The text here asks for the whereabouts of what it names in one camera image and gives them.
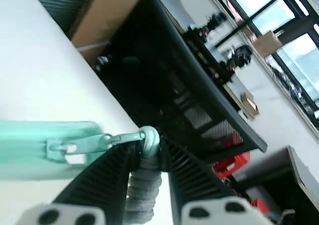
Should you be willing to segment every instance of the window frame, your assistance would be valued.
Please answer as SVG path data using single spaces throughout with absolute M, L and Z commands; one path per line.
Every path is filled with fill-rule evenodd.
M 234 18 L 232 12 L 228 8 L 228 6 L 225 4 L 223 0 L 218 0 L 222 6 L 227 8 L 227 13 L 230 14 L 232 18 Z M 294 13 L 295 18 L 288 21 L 284 25 L 280 26 L 279 28 L 274 30 L 274 33 L 277 33 L 281 31 L 285 26 L 287 28 L 288 23 L 291 24 L 291 29 L 285 30 L 283 34 L 280 36 L 283 39 L 283 36 L 285 39 L 283 39 L 286 43 L 289 43 L 299 36 L 303 34 L 308 34 L 311 39 L 314 41 L 316 44 L 317 48 L 319 48 L 319 34 L 315 30 L 314 25 L 318 24 L 319 25 L 319 16 L 316 13 L 316 11 L 312 8 L 312 6 L 309 4 L 307 0 L 299 0 L 303 6 L 306 8 L 308 11 L 309 15 L 305 15 L 302 9 L 299 7 L 297 2 L 295 0 L 283 0 L 285 4 L 288 6 L 288 8 Z M 236 9 L 237 13 L 242 17 L 243 20 L 247 20 L 249 17 L 247 13 L 243 10 L 243 8 L 240 6 L 237 0 L 228 0 L 229 3 L 232 4 L 232 6 Z M 261 36 L 262 34 L 258 30 L 258 28 L 255 26 L 255 24 L 251 21 L 248 23 L 248 26 L 252 30 L 252 32 L 255 33 L 257 37 Z M 296 79 L 296 77 L 292 74 L 292 72 L 288 69 L 284 61 L 280 58 L 280 56 L 277 53 L 272 54 L 272 57 L 274 60 L 278 63 L 279 66 L 281 66 L 282 70 L 285 72 L 285 74 L 288 76 L 288 78 L 298 87 L 303 88 L 303 86 L 300 84 L 300 82 Z M 313 111 L 319 110 L 318 106 L 316 105 L 316 101 L 312 100 L 310 96 L 307 94 L 305 89 L 303 88 L 304 92 L 304 99 L 308 103 L 308 105 L 311 107 Z M 312 121 L 312 123 L 317 127 L 318 121 L 312 117 L 309 116 L 309 114 L 306 114 L 309 119 Z

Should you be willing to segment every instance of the red chair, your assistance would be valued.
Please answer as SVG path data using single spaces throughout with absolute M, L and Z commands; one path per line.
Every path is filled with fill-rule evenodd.
M 221 139 L 221 143 L 224 147 L 236 146 L 242 142 L 242 138 L 239 134 L 233 133 L 230 136 L 224 137 Z M 245 152 L 234 157 L 225 159 L 223 161 L 219 161 L 212 168 L 213 172 L 217 175 L 217 177 L 221 180 L 227 178 L 243 166 L 248 163 L 250 160 L 250 152 Z
M 258 208 L 258 210 L 263 214 L 268 214 L 270 212 L 269 208 L 262 199 L 251 199 L 248 200 L 248 202 L 251 204 L 251 206 Z

